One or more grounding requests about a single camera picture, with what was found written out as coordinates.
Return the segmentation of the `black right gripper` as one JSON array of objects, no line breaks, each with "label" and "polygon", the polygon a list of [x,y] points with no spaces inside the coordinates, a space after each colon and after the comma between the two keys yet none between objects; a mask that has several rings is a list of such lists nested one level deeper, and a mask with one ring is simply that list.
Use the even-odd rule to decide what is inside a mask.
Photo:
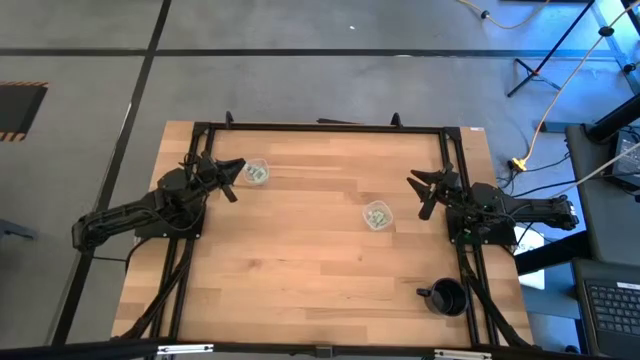
[{"label": "black right gripper", "polygon": [[419,211],[421,220],[429,220],[435,205],[448,205],[456,193],[461,191],[459,174],[454,171],[452,163],[435,172],[411,170],[410,173],[419,179],[407,178],[407,182],[418,195],[422,208]]}]

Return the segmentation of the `grey side table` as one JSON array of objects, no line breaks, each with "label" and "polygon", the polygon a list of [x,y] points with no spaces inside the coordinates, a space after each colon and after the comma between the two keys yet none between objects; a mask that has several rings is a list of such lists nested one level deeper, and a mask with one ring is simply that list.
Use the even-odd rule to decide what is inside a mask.
[{"label": "grey side table", "polygon": [[610,159],[609,147],[590,141],[580,126],[565,130],[591,257],[640,266],[640,203],[597,170]]}]

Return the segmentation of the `clear plastic container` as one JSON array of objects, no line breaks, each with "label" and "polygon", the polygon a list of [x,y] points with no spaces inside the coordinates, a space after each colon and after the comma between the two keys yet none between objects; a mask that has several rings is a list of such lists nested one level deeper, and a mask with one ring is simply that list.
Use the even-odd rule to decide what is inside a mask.
[{"label": "clear plastic container", "polygon": [[[260,169],[266,170],[268,172],[268,179],[266,181],[264,181],[263,183],[256,182],[254,179],[252,179],[248,175],[248,173],[247,173],[247,167],[248,166],[259,167]],[[245,164],[245,167],[243,168],[243,176],[244,176],[245,181],[250,185],[259,186],[259,185],[266,184],[267,181],[269,180],[269,176],[270,176],[270,170],[269,170],[269,166],[268,166],[267,161],[265,159],[261,159],[261,158],[247,160],[246,164]]]},{"label": "clear plastic container", "polygon": [[[376,225],[371,224],[368,221],[368,213],[370,211],[375,211],[375,210],[378,210],[378,211],[384,213],[388,217],[389,222],[386,225],[384,225],[382,227],[377,227]],[[362,210],[362,216],[363,216],[363,219],[364,219],[366,225],[373,231],[381,231],[381,230],[387,228],[388,226],[390,226],[393,223],[393,220],[394,220],[394,217],[393,217],[393,214],[391,212],[391,209],[389,208],[389,206],[385,202],[383,202],[381,200],[376,200],[376,201],[373,201],[373,202],[367,204]]]}]

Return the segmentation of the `large black laptop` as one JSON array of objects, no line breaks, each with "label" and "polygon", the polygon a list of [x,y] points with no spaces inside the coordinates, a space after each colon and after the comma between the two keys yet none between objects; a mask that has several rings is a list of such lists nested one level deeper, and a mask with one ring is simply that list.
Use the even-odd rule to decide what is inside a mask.
[{"label": "large black laptop", "polygon": [[591,355],[640,360],[640,267],[571,261]]}]

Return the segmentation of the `white paper sheet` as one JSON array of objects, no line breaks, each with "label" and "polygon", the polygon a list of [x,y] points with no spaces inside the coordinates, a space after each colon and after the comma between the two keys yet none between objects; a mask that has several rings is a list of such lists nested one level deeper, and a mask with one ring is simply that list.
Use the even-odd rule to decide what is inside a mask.
[{"label": "white paper sheet", "polygon": [[[516,245],[514,247],[513,255],[520,255],[521,253],[535,250],[542,247],[545,243],[544,237],[533,228],[525,230],[524,227],[516,226],[514,228],[514,233],[516,236]],[[532,273],[520,275],[519,282],[521,285],[526,287],[544,290],[545,272],[543,270],[537,270]]]}]

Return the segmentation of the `metal stand leg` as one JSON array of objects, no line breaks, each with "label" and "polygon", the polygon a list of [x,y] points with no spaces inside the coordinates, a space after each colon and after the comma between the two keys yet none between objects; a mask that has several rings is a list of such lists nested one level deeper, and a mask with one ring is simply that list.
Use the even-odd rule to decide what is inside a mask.
[{"label": "metal stand leg", "polygon": [[[610,25],[635,0],[596,0],[594,16],[600,25]],[[640,93],[640,3],[613,25],[606,42],[634,94]]]}]

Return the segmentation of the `black mug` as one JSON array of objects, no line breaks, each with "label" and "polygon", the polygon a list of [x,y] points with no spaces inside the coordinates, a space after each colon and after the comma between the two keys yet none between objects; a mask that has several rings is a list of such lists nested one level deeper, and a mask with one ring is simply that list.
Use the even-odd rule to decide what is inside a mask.
[{"label": "black mug", "polygon": [[452,278],[438,279],[429,288],[417,288],[416,294],[437,315],[456,317],[464,313],[469,305],[465,289]]}]

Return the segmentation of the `thick black beam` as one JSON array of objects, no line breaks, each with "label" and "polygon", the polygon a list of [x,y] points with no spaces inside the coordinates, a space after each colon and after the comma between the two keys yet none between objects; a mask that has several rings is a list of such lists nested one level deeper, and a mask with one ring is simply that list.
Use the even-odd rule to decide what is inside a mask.
[{"label": "thick black beam", "polygon": [[515,264],[517,273],[525,275],[569,262],[574,258],[591,258],[591,248],[586,231],[516,255]]}]

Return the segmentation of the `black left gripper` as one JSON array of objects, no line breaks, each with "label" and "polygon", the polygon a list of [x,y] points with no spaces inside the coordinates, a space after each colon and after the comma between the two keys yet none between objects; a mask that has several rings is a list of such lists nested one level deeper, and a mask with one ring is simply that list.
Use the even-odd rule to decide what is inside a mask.
[{"label": "black left gripper", "polygon": [[244,158],[215,160],[209,153],[203,152],[199,158],[192,186],[192,199],[208,196],[213,190],[220,189],[231,203],[237,197],[231,187],[245,167]]}]

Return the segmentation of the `black aluminium table frame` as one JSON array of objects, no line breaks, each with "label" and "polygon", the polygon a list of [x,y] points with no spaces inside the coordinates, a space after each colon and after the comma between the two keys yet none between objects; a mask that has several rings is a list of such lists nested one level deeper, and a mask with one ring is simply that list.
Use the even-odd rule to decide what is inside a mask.
[{"label": "black aluminium table frame", "polygon": [[[479,128],[170,121],[153,147],[157,180],[190,150],[265,159],[266,184],[238,180],[231,203],[209,197],[184,291],[173,293],[161,335],[182,342],[385,347],[470,346],[465,316],[439,316],[416,289],[459,276],[445,212],[418,217],[411,170],[464,157],[470,177],[493,175]],[[393,223],[371,230],[362,210],[385,202]]]}]

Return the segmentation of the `black crossbar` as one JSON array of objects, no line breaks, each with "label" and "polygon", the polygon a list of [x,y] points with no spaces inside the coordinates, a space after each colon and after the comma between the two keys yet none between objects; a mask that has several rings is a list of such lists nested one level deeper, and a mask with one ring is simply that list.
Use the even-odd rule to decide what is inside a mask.
[{"label": "black crossbar", "polygon": [[[282,345],[243,343],[175,343],[169,338],[112,339],[108,341],[49,345],[15,349],[0,349],[0,360],[132,360],[158,356],[160,345],[213,344],[207,353],[258,353],[306,355],[317,359],[338,356],[418,357],[433,360],[435,349],[443,347],[385,347],[347,345]],[[544,351],[537,348],[516,348],[478,345],[453,349],[491,353],[493,360],[622,360],[575,353]]]}]

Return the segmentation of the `black tripod stand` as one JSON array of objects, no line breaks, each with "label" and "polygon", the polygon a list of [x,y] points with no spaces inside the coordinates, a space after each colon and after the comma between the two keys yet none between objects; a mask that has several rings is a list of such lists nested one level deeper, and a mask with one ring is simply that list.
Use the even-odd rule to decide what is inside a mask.
[{"label": "black tripod stand", "polygon": [[564,43],[565,39],[571,34],[576,25],[582,20],[582,18],[586,15],[587,11],[594,5],[596,0],[588,0],[584,9],[579,13],[576,19],[571,23],[571,25],[565,30],[563,35],[559,38],[559,40],[555,43],[555,45],[549,50],[543,60],[539,63],[536,68],[531,68],[528,64],[526,64],[523,60],[519,58],[515,58],[514,61],[517,65],[524,68],[527,72],[526,77],[519,82],[512,90],[510,90],[506,96],[508,98],[513,97],[519,90],[521,90],[525,85],[541,81],[547,85],[549,85],[554,90],[560,91],[560,86],[553,82],[552,80],[547,79],[546,77],[540,74],[542,68],[546,65],[546,63],[550,60],[550,58],[556,53],[558,48]]}]

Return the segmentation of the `small black laptop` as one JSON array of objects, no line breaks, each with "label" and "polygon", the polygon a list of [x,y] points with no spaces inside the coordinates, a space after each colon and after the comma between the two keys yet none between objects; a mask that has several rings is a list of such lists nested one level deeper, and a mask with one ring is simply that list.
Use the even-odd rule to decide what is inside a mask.
[{"label": "small black laptop", "polygon": [[[627,126],[612,137],[609,155],[614,158],[640,143],[640,128]],[[640,191],[640,146],[605,169],[607,181],[629,192]]]}]

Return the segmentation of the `thick black post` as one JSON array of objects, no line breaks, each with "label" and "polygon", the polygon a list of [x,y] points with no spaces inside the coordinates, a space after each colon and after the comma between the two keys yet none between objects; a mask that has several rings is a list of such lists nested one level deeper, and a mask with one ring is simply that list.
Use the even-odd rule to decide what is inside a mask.
[{"label": "thick black post", "polygon": [[640,93],[611,111],[594,126],[586,130],[586,136],[592,142],[604,142],[623,127],[640,118]]}]

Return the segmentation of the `silver metal bracket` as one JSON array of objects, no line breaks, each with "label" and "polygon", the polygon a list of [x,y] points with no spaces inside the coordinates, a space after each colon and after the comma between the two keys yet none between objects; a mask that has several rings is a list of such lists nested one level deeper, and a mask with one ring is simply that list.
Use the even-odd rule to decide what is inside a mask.
[{"label": "silver metal bracket", "polygon": [[156,354],[162,355],[181,355],[181,354],[197,354],[213,352],[215,346],[213,344],[182,344],[182,345],[160,345]]},{"label": "silver metal bracket", "polygon": [[453,349],[435,349],[433,360],[493,360],[491,353],[453,350]]}]

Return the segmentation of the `grey furniture foot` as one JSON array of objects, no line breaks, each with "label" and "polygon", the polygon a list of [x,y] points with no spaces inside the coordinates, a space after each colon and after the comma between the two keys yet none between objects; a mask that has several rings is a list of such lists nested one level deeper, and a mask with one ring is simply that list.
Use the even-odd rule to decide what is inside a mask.
[{"label": "grey furniture foot", "polygon": [[11,221],[0,219],[0,239],[2,239],[5,235],[16,235],[31,240],[37,239],[36,231],[13,223]]}]

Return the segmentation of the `black floor hatch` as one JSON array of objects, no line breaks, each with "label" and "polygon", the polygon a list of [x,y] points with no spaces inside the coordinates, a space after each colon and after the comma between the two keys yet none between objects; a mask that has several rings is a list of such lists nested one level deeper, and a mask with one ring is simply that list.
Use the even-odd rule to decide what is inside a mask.
[{"label": "black floor hatch", "polygon": [[0,82],[0,142],[26,139],[47,91],[47,82]]}]

